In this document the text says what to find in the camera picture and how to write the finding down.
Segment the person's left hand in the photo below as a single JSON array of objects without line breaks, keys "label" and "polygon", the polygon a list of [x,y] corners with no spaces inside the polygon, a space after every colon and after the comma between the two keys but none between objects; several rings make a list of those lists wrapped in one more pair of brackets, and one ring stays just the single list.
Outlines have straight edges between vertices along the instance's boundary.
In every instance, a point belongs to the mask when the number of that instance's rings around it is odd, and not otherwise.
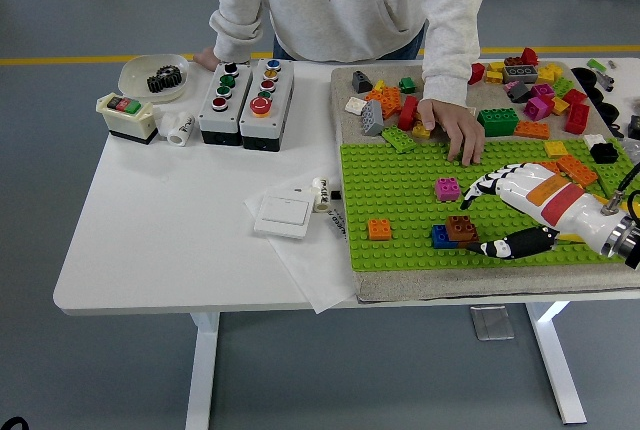
[{"label": "person's left hand", "polygon": [[425,129],[434,130],[439,125],[449,137],[448,161],[460,157],[463,166],[481,162],[485,144],[484,127],[467,108],[423,99],[418,103],[417,111]]}]

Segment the person's right hand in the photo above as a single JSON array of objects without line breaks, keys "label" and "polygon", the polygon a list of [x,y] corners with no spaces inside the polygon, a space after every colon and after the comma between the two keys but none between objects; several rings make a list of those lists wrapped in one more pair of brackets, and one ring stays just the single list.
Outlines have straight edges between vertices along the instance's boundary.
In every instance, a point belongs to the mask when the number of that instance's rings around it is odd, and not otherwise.
[{"label": "person's right hand", "polygon": [[210,71],[215,71],[220,63],[220,59],[215,55],[213,47],[206,47],[200,52],[194,53],[193,61]]}]

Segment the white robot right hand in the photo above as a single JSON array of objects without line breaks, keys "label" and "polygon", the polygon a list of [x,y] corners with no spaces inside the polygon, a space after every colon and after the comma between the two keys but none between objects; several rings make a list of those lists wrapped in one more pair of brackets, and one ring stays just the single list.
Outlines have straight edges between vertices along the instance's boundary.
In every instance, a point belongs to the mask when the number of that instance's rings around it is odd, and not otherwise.
[{"label": "white robot right hand", "polygon": [[467,245],[469,251],[503,260],[552,250],[560,234],[575,234],[596,253],[610,257],[615,246],[612,234],[627,216],[621,210],[603,214],[603,204],[594,195],[534,163],[506,165],[480,177],[465,192],[461,208],[482,195],[496,195],[539,223],[501,239]]}]

